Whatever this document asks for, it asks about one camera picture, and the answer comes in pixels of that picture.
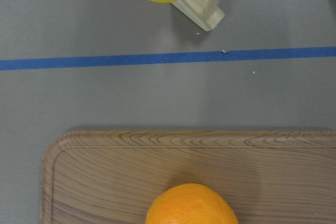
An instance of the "blue painter's tape strip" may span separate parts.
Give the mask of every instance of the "blue painter's tape strip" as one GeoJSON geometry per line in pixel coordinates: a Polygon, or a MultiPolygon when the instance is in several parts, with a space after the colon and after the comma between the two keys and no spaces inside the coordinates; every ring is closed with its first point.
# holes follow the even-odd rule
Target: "blue painter's tape strip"
{"type": "Polygon", "coordinates": [[[0,71],[318,57],[336,57],[336,47],[0,60],[0,71]]]}

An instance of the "orange fruit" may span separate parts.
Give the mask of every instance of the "orange fruit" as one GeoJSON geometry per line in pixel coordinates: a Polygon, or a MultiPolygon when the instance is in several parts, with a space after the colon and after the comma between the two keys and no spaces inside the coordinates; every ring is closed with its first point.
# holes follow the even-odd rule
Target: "orange fruit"
{"type": "Polygon", "coordinates": [[[231,207],[200,184],[175,186],[152,203],[146,224],[238,224],[231,207]]]}

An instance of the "brown tray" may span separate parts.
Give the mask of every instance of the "brown tray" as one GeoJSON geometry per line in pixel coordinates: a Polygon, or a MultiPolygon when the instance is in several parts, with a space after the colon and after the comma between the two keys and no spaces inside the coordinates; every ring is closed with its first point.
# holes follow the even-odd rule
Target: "brown tray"
{"type": "Polygon", "coordinates": [[[336,132],[70,132],[44,157],[41,222],[144,223],[156,196],[189,182],[240,224],[335,224],[336,132]]]}

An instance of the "gray surface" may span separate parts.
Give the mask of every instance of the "gray surface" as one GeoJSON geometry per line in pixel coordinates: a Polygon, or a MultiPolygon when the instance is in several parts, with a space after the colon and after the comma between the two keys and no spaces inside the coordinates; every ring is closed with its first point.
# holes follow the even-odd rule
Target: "gray surface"
{"type": "MultiPolygon", "coordinates": [[[[336,46],[336,0],[224,0],[202,32],[146,0],[0,0],[0,59],[336,46]]],[[[37,223],[72,129],[334,129],[336,58],[0,72],[0,223],[37,223]]]]}

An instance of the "wooden peg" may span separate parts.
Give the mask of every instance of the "wooden peg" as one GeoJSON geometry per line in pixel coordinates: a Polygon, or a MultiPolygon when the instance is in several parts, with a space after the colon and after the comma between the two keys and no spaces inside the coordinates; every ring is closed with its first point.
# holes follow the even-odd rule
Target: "wooden peg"
{"type": "Polygon", "coordinates": [[[172,4],[205,31],[214,29],[225,14],[218,8],[220,0],[178,0],[172,4]]]}

